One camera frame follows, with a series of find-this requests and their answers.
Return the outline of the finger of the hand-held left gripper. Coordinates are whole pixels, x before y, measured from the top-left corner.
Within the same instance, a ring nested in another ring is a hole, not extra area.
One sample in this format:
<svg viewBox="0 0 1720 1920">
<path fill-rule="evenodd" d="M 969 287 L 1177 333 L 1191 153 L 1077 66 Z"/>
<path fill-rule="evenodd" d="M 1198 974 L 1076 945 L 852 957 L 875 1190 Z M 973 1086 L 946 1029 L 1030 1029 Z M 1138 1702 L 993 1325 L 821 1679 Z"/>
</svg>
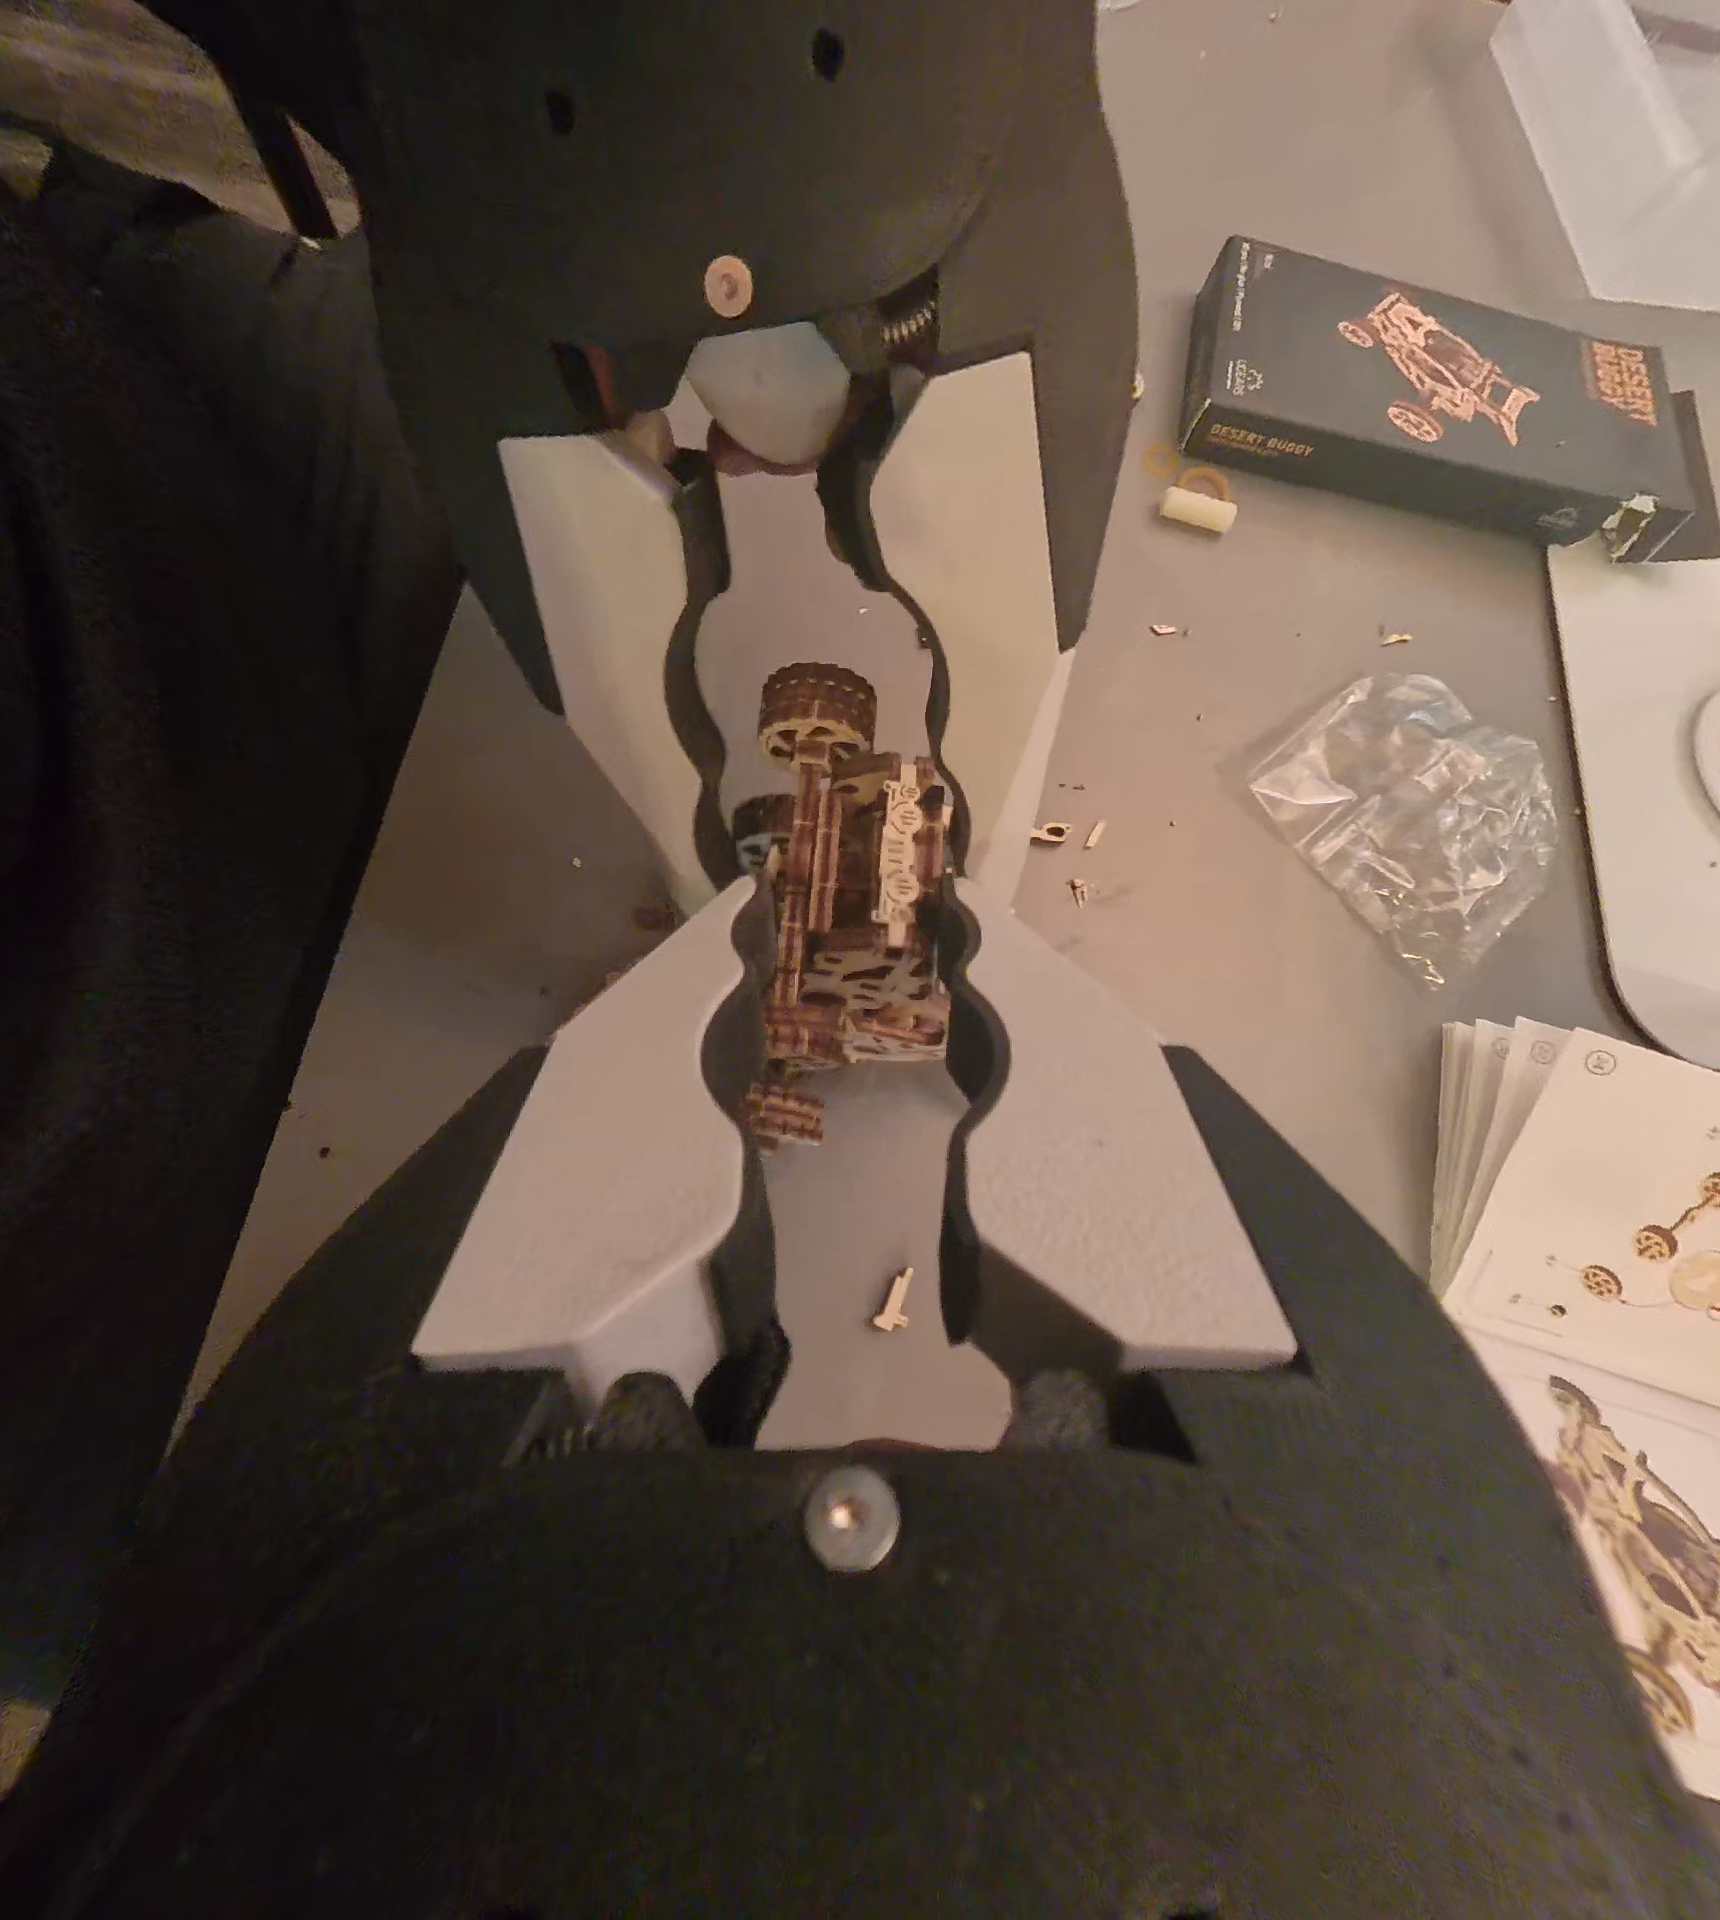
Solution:
<svg viewBox="0 0 1720 1920">
<path fill-rule="evenodd" d="M 1024 351 L 944 372 L 899 362 L 817 466 L 826 541 L 927 660 L 921 735 L 953 794 L 953 864 L 1011 911 L 1057 735 L 1062 648 Z"/>
<path fill-rule="evenodd" d="M 562 717 L 697 915 L 741 876 L 697 660 L 731 583 L 713 466 L 683 446 L 651 461 L 624 433 L 502 441 L 497 461 Z"/>
</svg>

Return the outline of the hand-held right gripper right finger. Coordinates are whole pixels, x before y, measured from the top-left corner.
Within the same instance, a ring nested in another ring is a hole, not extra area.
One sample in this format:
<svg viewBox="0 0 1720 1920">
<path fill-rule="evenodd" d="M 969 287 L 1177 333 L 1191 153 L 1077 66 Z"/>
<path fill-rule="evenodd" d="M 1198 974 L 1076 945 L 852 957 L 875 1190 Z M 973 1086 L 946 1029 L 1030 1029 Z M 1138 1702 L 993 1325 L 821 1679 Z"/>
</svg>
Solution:
<svg viewBox="0 0 1720 1920">
<path fill-rule="evenodd" d="M 1152 1027 L 971 880 L 941 915 L 947 1341 L 1006 1379 L 1255 1373 L 1298 1345 Z"/>
</svg>

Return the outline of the instruction booklet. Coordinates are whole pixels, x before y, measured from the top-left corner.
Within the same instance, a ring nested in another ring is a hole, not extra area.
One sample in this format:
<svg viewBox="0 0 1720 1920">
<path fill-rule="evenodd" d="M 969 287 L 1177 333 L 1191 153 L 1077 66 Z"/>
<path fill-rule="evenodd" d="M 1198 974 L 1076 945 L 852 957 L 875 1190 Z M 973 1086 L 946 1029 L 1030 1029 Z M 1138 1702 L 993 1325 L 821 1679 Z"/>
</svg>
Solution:
<svg viewBox="0 0 1720 1920">
<path fill-rule="evenodd" d="M 1720 1072 L 1583 1029 L 1449 1022 L 1429 1256 L 1647 1721 L 1720 1805 Z"/>
</svg>

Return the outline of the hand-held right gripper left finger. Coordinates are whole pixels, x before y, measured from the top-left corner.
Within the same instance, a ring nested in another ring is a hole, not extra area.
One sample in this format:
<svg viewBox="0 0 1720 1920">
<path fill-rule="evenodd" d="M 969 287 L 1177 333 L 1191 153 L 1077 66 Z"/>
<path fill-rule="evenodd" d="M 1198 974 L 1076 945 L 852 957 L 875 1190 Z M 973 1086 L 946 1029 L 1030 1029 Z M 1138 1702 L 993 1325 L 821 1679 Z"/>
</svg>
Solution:
<svg viewBox="0 0 1720 1920">
<path fill-rule="evenodd" d="M 776 1311 L 748 1098 L 770 889 L 741 876 L 546 1048 L 412 1341 L 433 1373 L 712 1374 Z"/>
</svg>

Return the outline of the clear plastic bag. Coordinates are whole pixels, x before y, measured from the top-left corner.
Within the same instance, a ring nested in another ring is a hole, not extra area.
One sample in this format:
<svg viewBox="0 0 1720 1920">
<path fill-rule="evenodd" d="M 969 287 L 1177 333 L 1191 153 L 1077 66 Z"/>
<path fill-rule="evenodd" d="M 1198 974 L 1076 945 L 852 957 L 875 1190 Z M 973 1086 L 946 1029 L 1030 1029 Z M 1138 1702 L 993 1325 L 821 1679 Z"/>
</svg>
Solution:
<svg viewBox="0 0 1720 1920">
<path fill-rule="evenodd" d="M 1209 769 L 1429 996 L 1469 978 L 1543 898 L 1568 838 L 1543 747 L 1410 670 L 1337 685 Z"/>
</svg>

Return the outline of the black model box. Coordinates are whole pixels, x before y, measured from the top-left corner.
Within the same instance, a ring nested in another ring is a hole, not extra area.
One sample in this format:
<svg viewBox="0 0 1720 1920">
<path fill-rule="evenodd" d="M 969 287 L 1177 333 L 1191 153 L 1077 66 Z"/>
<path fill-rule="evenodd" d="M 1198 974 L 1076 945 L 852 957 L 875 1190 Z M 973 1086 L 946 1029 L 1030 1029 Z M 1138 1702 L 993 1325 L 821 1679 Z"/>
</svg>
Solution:
<svg viewBox="0 0 1720 1920">
<path fill-rule="evenodd" d="M 1660 349 L 1254 237 L 1193 300 L 1177 444 L 1538 548 L 1720 561 L 1697 408 Z"/>
</svg>

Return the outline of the clear plastic organiser box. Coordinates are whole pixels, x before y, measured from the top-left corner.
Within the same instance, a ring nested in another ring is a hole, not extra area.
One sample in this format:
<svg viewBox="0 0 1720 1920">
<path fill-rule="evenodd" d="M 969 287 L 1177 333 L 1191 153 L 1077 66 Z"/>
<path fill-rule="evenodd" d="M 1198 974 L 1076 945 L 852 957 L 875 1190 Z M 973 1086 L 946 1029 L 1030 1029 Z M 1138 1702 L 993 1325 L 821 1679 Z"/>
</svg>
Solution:
<svg viewBox="0 0 1720 1920">
<path fill-rule="evenodd" d="M 1591 297 L 1720 314 L 1720 2 L 1513 2 L 1492 55 Z"/>
</svg>

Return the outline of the wooden buggy model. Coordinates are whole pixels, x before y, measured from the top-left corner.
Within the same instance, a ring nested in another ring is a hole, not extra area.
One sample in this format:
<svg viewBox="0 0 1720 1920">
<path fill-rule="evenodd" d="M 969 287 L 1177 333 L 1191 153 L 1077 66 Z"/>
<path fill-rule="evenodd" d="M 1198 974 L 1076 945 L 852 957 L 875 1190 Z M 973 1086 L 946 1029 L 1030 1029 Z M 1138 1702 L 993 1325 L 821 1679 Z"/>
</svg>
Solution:
<svg viewBox="0 0 1720 1920">
<path fill-rule="evenodd" d="M 782 725 L 762 751 L 791 787 L 731 817 L 741 866 L 765 882 L 776 925 L 765 1067 L 744 1120 L 751 1141 L 779 1148 L 823 1139 L 815 1077 L 944 1057 L 952 791 L 930 758 L 873 752 L 830 727 Z"/>
</svg>

